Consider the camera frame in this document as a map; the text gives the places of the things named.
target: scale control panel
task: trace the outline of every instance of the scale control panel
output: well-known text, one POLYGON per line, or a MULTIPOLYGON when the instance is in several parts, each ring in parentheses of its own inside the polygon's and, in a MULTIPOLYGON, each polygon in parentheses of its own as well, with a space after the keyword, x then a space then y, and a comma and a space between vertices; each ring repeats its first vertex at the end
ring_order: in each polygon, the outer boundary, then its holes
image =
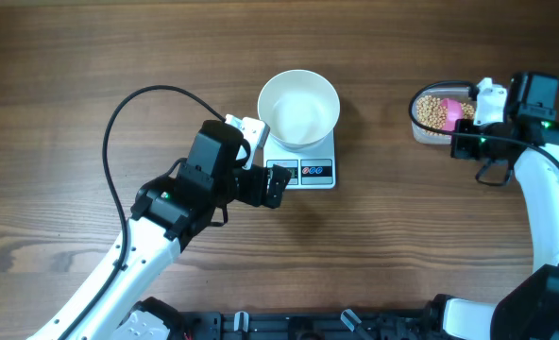
POLYGON ((286 189, 329 189, 335 185, 331 159, 268 160, 266 166, 279 165, 292 173, 286 189))

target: clear container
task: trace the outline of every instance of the clear container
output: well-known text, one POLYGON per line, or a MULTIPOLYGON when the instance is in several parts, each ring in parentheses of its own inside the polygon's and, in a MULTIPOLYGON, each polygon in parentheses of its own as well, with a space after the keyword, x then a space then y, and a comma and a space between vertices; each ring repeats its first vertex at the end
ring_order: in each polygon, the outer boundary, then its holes
MULTIPOLYGON (((466 87, 454 87, 454 88, 443 87, 443 88, 429 89, 421 93, 418 98, 423 97, 425 95, 430 95, 440 99, 445 99, 445 98, 454 99, 459 101, 460 103, 470 104, 472 105, 473 108, 475 108, 475 110, 477 109, 477 102, 470 100, 470 98, 468 97, 468 88, 466 87)), ((415 103, 414 106, 412 107, 412 111, 413 111, 412 112, 413 116, 417 119, 418 112, 415 108, 415 103)), ((451 144, 451 136, 431 136, 430 134, 426 133, 422 128, 418 127, 414 123, 412 123, 412 132, 414 133, 414 138, 423 144, 431 144, 431 145, 451 144)))

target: white scale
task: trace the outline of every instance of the white scale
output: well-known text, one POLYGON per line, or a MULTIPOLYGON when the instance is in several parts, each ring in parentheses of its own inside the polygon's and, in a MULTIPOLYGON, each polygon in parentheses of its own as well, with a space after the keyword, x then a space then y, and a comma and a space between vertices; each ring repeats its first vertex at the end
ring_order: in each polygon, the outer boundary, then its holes
POLYGON ((269 137, 263 149, 264 165, 275 164, 292 172, 286 189, 331 189, 336 185, 334 131, 321 142, 299 150, 287 150, 269 137))

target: pink scoop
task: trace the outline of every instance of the pink scoop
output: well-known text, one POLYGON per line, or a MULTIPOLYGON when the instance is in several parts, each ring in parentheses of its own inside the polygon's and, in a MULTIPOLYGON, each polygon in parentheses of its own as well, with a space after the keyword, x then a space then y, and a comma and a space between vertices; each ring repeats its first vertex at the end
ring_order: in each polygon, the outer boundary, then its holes
POLYGON ((462 119, 465 114, 462 111, 462 106, 460 102, 453 99, 443 99, 441 101, 441 106, 448 108, 448 114, 446 117, 446 123, 443 125, 443 130, 453 131, 456 129, 456 121, 462 119))

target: wood grain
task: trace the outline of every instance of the wood grain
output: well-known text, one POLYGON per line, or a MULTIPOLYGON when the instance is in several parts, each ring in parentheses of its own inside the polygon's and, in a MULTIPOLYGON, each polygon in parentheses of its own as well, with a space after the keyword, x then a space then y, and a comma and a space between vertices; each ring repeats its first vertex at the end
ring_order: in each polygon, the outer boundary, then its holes
MULTIPOLYGON (((204 230, 147 296, 181 311, 421 307, 437 293, 495 302, 529 275, 518 185, 480 186, 477 163, 417 144, 407 104, 435 80, 559 76, 559 4, 0 8, 0 339, 37 330, 117 235, 100 147, 124 96, 165 83, 256 116, 266 80, 295 68, 340 94, 337 188, 289 192, 275 211, 232 204, 229 225, 204 230)), ((110 142, 126 210, 204 119, 173 93, 126 107, 110 142)))

